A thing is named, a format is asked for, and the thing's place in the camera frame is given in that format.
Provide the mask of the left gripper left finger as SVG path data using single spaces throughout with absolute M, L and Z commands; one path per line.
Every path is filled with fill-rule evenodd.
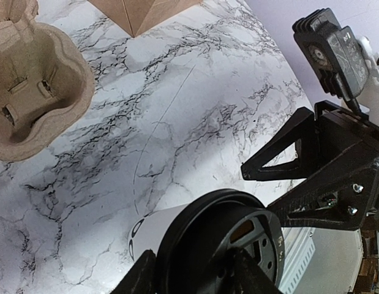
M 151 294 L 156 293 L 154 273 L 156 255 L 148 249 L 133 264 L 129 272 L 111 291 L 111 294 Z

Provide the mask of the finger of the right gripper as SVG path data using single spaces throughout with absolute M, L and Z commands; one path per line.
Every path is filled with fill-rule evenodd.
M 295 146 L 297 158 L 283 164 L 266 166 L 290 145 Z M 241 165 L 241 173 L 246 181 L 273 181 L 307 178 L 317 168 L 318 136 L 315 115 L 308 108 L 301 107 L 267 144 Z
M 334 189 L 315 179 L 307 179 L 268 205 L 282 227 L 333 228 L 339 225 L 336 206 L 320 208 L 323 198 L 334 198 Z

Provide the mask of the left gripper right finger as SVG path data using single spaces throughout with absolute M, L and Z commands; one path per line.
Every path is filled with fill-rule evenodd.
M 281 293 L 255 260 L 243 248 L 227 251 L 228 279 L 225 293 L 272 294 Z

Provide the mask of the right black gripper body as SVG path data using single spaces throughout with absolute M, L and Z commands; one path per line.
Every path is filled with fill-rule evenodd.
M 357 230 L 371 209 L 379 217 L 379 127 L 327 101 L 315 105 L 315 116 L 325 164 L 307 179 L 335 190 L 319 202 L 338 209 L 339 225 L 328 229 Z

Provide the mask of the black cup lid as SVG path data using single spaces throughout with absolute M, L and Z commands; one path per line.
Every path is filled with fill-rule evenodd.
M 278 217 L 255 196 L 207 193 L 172 221 L 156 257 L 157 293 L 234 293 L 234 254 L 244 249 L 280 285 L 285 244 Z

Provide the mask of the single white paper cup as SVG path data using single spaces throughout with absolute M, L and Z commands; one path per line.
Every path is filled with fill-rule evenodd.
M 131 259 L 137 261 L 146 250 L 157 254 L 161 245 L 176 244 L 193 222 L 194 215 L 195 204 L 188 203 L 143 216 L 129 232 L 128 250 Z

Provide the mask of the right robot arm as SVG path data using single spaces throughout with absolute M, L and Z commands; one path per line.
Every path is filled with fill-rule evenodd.
M 358 42 L 369 68 L 358 101 L 368 116 L 329 101 L 301 107 L 241 166 L 247 181 L 301 180 L 268 206 L 283 227 L 353 231 L 379 220 L 379 54 L 366 37 Z

